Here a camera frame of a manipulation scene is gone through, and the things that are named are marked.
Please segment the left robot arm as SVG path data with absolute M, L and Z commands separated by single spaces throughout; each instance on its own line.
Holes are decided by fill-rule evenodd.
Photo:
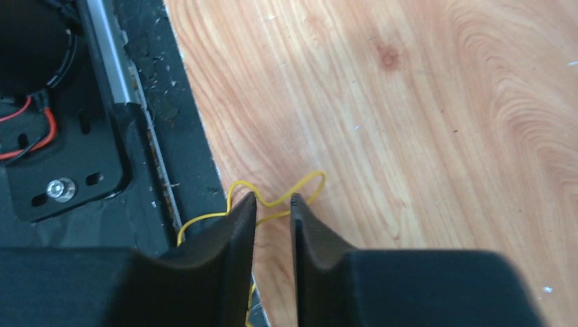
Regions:
M 1 95 L 62 84 L 83 46 L 77 23 L 73 1 L 2 1 Z

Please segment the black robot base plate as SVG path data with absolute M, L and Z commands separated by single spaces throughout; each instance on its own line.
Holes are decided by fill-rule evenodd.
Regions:
M 157 258 L 224 190 L 166 1 L 73 1 L 82 50 L 58 87 L 1 95 L 1 250 Z

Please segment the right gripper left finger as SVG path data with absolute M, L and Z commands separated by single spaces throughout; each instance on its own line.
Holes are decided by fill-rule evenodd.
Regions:
M 257 201 L 157 258 L 128 248 L 4 248 L 2 326 L 244 326 Z

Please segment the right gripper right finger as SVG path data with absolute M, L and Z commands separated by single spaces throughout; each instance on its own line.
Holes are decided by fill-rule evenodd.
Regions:
M 491 251 L 359 249 L 291 197 L 300 326 L 543 326 L 517 270 Z

